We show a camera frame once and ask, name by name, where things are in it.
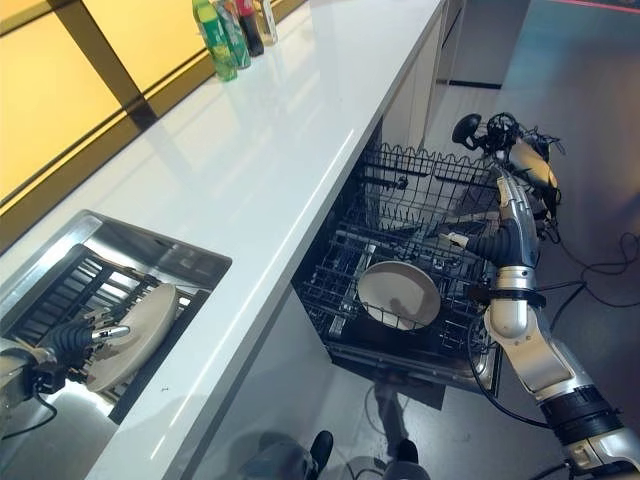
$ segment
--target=dishwasher rack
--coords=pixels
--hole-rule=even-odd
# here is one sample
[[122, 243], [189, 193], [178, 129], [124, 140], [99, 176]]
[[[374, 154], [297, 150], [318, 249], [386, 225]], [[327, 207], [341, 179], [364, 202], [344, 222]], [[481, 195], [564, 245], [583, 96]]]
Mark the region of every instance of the dishwasher rack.
[[[330, 232], [315, 265], [294, 283], [312, 323], [332, 355], [383, 367], [418, 368], [432, 380], [474, 390], [467, 362], [469, 329], [483, 308], [471, 287], [493, 274], [484, 260], [439, 234], [490, 235], [498, 228], [497, 174], [480, 160], [383, 144], [367, 148], [347, 182], [344, 204], [332, 212]], [[441, 296], [427, 327], [400, 331], [376, 322], [356, 285], [369, 266], [388, 260], [425, 271]], [[384, 318], [389, 312], [381, 310]], [[393, 315], [394, 321], [400, 321]], [[501, 352], [484, 327], [471, 332], [477, 368], [495, 391]], [[458, 385], [461, 377], [464, 381]]]

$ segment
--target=green bottle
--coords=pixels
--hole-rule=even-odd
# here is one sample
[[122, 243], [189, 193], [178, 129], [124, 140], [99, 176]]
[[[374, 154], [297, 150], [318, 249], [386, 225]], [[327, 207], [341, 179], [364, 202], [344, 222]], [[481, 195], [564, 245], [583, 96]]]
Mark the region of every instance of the green bottle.
[[214, 5], [220, 20], [222, 20], [222, 28], [227, 35], [227, 43], [231, 48], [231, 54], [235, 61], [236, 68], [247, 68], [251, 65], [251, 56], [247, 50], [247, 42], [244, 40], [242, 27], [238, 21], [238, 12], [236, 4], [233, 0], [214, 0]]
[[224, 34], [222, 22], [209, 0], [192, 0], [193, 18], [200, 29], [204, 43], [213, 57], [220, 80], [229, 81], [238, 76], [235, 62]]

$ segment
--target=kitchen counter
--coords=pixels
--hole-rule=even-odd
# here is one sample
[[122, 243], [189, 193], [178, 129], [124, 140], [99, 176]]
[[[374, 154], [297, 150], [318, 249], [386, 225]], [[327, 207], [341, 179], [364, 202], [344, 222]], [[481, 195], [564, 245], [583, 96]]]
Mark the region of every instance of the kitchen counter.
[[232, 397], [439, 3], [304, 4], [237, 80], [207, 81], [0, 257], [7, 278], [89, 209], [233, 261], [90, 478], [179, 475]]

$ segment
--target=stainless steel sink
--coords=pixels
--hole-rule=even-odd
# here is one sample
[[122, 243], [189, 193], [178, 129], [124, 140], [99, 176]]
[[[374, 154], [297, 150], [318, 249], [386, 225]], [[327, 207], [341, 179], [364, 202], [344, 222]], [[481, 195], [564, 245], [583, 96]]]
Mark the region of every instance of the stainless steel sink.
[[[56, 318], [52, 313], [58, 311], [49, 304], [56, 288], [74, 295], [77, 290], [79, 305], [69, 311], [80, 318], [105, 305], [124, 315], [128, 304], [158, 282], [168, 282], [180, 292], [178, 316], [156, 353], [122, 385], [92, 393], [82, 383], [82, 369], [70, 371], [77, 381], [67, 380], [47, 399], [58, 409], [54, 421], [0, 442], [0, 477], [84, 478], [230, 266], [228, 257], [89, 211], [80, 212], [46, 242], [0, 287], [0, 336], [35, 346], [46, 328], [69, 321], [69, 315]], [[35, 401], [25, 402], [14, 410], [7, 431], [34, 425], [46, 415]]]

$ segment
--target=dish drying rack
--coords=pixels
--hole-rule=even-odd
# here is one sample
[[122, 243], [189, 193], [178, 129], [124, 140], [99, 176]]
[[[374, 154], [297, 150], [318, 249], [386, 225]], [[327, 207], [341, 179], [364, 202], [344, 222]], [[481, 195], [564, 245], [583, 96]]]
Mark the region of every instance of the dish drying rack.
[[[439, 234], [493, 234], [499, 222], [496, 178], [469, 157], [387, 144], [363, 152], [349, 180], [355, 193], [332, 222], [328, 247], [313, 273], [296, 288], [331, 353], [384, 354], [411, 365], [447, 359], [447, 368], [464, 368], [469, 328], [483, 313], [469, 299], [469, 289], [486, 284], [493, 267]], [[436, 284], [441, 309], [430, 325], [419, 328], [378, 307], [383, 323], [402, 321], [415, 328], [399, 331], [373, 320], [360, 303], [356, 287], [362, 273], [389, 260], [420, 268]], [[471, 338], [479, 368], [488, 355], [500, 355], [490, 351], [495, 346], [483, 326]]]
[[[3, 320], [8, 328], [2, 336], [36, 347], [57, 325], [86, 322], [95, 313], [107, 314], [105, 326], [117, 325], [142, 298], [160, 285], [153, 275], [124, 267], [77, 244], [56, 263]], [[143, 367], [124, 382], [98, 392], [114, 405], [109, 418], [121, 423], [151, 376], [173, 347], [208, 292], [178, 291], [178, 307], [172, 327], [156, 352]], [[86, 383], [93, 354], [70, 367], [67, 378]]]

